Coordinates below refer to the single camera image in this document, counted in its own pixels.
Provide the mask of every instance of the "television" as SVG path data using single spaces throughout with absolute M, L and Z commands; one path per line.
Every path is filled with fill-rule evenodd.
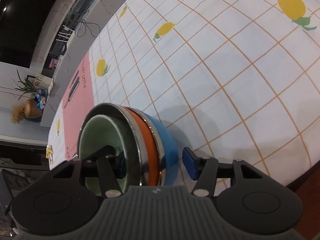
M 56 0 L 0 0 L 0 61 L 29 68 Z

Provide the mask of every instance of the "green bowl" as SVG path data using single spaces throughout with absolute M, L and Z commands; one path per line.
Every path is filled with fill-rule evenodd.
M 122 151 L 126 159 L 127 166 L 132 160 L 131 149 L 135 141 L 132 139 L 130 127 L 122 120 L 104 114 L 93 116 L 82 129 L 79 139 L 79 158 L 84 159 L 106 145 L 116 149 L 116 155 Z M 126 192 L 131 184 L 130 169 L 127 167 L 127 175 L 123 179 L 118 179 L 122 192 Z M 98 178 L 85 178 L 88 189 L 96 195 L 101 195 L 100 183 Z

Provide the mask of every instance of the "orange bowl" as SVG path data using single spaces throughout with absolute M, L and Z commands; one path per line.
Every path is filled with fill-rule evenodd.
M 149 126 L 144 122 L 142 117 L 132 111 L 131 109 L 125 108 L 135 119 L 137 122 L 144 142 L 146 144 L 147 152 L 148 152 L 148 165 L 149 165 L 149 178 L 148 178 L 148 186 L 158 186 L 159 184 L 159 156 L 158 150 L 156 147 L 156 142 L 153 139 L 152 133 L 150 131 Z

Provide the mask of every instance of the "bowl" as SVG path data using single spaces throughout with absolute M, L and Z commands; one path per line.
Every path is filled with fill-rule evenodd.
M 97 114 L 87 122 L 82 130 L 79 140 L 79 158 L 85 159 L 104 146 L 110 145 L 115 148 L 115 155 L 123 151 L 127 159 L 129 149 L 135 143 L 131 140 L 130 135 L 131 129 L 123 121 L 104 114 Z M 125 178 L 118 179 L 118 183 L 122 191 L 127 189 Z M 98 178 L 85 178 L 85 184 L 96 195 L 101 194 Z
M 111 103 L 102 103 L 96 105 L 84 119 L 84 123 L 80 129 L 77 152 L 79 154 L 80 138 L 84 127 L 87 122 L 98 114 L 104 114 L 110 117 L 114 117 L 117 120 L 123 121 L 126 127 L 131 130 L 127 139 L 130 141 L 132 148 L 128 149 L 126 156 L 127 164 L 127 176 L 126 187 L 123 192 L 126 192 L 130 185 L 139 186 L 146 185 L 146 179 L 148 170 L 144 167 L 148 166 L 148 154 L 144 144 L 143 136 L 140 128 L 134 118 L 123 107 L 114 105 Z
M 126 110 L 132 115 L 132 117 L 137 122 L 146 144 L 146 149 L 148 152 L 148 186 L 158 186 L 159 185 L 159 157 L 158 157 L 158 150 L 156 147 L 156 143 L 152 136 L 152 133 L 149 129 L 149 126 L 146 122 L 142 119 L 142 117 L 137 114 L 132 109 L 126 107 Z
M 146 113 L 144 113 L 144 115 L 154 124 L 160 135 L 165 152 L 165 162 L 160 163 L 160 169 L 162 170 L 165 168 L 164 185 L 171 186 L 177 178 L 179 169 L 179 154 L 176 143 L 167 131 L 166 127 L 160 121 Z
M 151 120 L 146 116 L 145 113 L 143 113 L 142 111 L 138 110 L 138 109 L 134 109 L 134 108 L 130 108 L 132 111 L 136 112 L 143 120 L 144 122 L 147 124 L 149 130 L 152 133 L 154 142 L 156 143 L 156 148 L 157 148 L 157 153 L 158 153 L 158 158 L 159 158 L 159 165 L 160 165 L 160 169 L 159 169 L 159 183 L 158 185 L 164 186 L 164 181 L 165 181 L 165 153 L 164 153 L 164 147 L 162 144 L 162 140 L 161 137 L 155 127 L 155 125 L 153 124 L 153 122 L 151 122 Z

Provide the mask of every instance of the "table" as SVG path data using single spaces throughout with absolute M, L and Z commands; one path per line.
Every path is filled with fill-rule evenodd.
M 88 111 L 111 102 L 159 119 L 180 157 L 188 146 L 294 181 L 320 160 L 320 0 L 290 1 L 127 0 L 60 103 L 51 168 L 75 153 Z M 195 184 L 181 160 L 176 184 Z M 218 180 L 216 194 L 229 184 Z

